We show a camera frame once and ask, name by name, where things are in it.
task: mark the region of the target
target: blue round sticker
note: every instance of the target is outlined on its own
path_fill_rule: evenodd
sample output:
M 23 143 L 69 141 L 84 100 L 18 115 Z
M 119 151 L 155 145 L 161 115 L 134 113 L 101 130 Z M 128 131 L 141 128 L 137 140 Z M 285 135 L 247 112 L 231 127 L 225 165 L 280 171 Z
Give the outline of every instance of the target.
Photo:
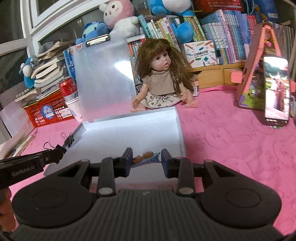
M 50 120 L 54 117 L 54 109 L 50 105 L 45 105 L 41 108 L 41 114 L 44 118 Z

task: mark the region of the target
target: smartphone screen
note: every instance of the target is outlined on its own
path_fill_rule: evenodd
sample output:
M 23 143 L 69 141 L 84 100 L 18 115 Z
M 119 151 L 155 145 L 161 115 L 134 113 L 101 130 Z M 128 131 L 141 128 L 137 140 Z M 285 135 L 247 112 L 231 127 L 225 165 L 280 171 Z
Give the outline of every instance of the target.
M 290 78 L 288 61 L 276 56 L 264 56 L 265 121 L 284 126 L 290 113 Z

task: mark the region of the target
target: black ribbed surface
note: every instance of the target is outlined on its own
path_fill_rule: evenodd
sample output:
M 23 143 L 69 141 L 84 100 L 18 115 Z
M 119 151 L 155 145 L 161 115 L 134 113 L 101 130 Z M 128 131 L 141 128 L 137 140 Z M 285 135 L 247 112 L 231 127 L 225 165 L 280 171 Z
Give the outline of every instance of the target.
M 19 227 L 15 241 L 276 241 L 271 225 L 232 229 L 211 220 L 192 198 L 169 190 L 121 190 L 99 198 L 79 221 L 58 229 Z

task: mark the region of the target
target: brown hair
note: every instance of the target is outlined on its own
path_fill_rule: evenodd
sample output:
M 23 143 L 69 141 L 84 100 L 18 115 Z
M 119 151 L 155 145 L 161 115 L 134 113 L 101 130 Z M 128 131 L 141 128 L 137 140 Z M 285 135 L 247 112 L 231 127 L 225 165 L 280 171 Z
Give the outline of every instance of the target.
M 190 71 L 190 65 L 177 49 L 170 46 L 170 43 L 166 39 L 146 39 L 146 41 L 142 44 L 137 58 L 137 70 L 139 77 L 143 78 L 150 74 L 151 60 L 165 50 L 168 52 L 168 55 L 172 60 L 169 70 L 174 83 L 175 91 L 181 93 L 179 84 L 183 83 L 185 88 L 193 92 L 193 86 L 191 83 L 193 73 Z

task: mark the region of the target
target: pink and white plush toy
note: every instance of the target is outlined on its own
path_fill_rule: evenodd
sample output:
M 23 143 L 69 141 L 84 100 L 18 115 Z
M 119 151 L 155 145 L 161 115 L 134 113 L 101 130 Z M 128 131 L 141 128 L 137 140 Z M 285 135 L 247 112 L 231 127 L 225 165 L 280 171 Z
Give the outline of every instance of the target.
M 110 34 L 120 32 L 127 38 L 140 34 L 139 20 L 130 0 L 111 0 L 99 6 L 104 12 L 104 22 L 112 28 Z

